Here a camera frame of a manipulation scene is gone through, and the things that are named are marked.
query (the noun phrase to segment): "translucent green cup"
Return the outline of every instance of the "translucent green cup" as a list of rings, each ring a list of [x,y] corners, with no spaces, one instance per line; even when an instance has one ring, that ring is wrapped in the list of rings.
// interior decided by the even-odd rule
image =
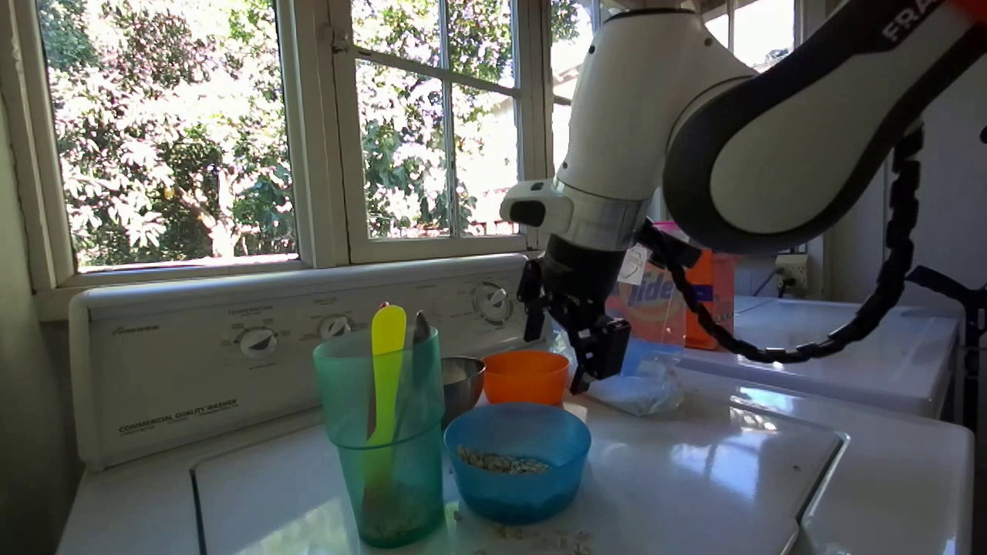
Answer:
[[[362,541],[390,548],[425,537],[444,517],[438,334],[375,359],[369,334],[348,334],[313,359]],[[374,364],[400,364],[393,439],[374,439]]]

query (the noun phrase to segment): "blue bowl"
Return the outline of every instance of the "blue bowl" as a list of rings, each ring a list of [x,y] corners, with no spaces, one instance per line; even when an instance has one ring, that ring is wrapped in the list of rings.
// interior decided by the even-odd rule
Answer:
[[[450,424],[444,443],[463,503],[503,525],[534,525],[580,492],[589,429],[545,403],[487,403]]]

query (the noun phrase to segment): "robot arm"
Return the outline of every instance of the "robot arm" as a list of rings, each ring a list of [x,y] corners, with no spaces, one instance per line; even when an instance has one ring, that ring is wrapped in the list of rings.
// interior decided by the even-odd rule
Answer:
[[[698,244],[801,244],[860,199],[891,142],[983,51],[987,26],[940,0],[855,0],[753,74],[687,0],[612,15],[580,70],[568,163],[503,202],[503,218],[537,228],[545,250],[520,300],[568,330],[573,391],[585,374],[619,370],[626,325],[604,315],[604,296],[656,193]]]

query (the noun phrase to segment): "orange cup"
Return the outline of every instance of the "orange cup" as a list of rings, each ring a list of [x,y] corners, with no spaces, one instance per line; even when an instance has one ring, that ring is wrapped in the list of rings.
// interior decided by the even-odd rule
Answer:
[[[568,359],[555,351],[497,351],[484,359],[487,403],[553,403],[568,388]]]

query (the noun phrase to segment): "window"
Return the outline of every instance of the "window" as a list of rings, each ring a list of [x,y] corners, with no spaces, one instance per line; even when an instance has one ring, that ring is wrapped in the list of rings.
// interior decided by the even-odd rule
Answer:
[[[518,250],[568,0],[26,0],[3,106],[38,289]]]
[[[568,122],[576,95],[576,78],[593,48],[599,2],[553,0],[553,160],[566,163]]]
[[[297,254],[276,13],[40,0],[79,272]]]
[[[702,18],[710,34],[757,70],[797,48],[797,0],[723,0]]]

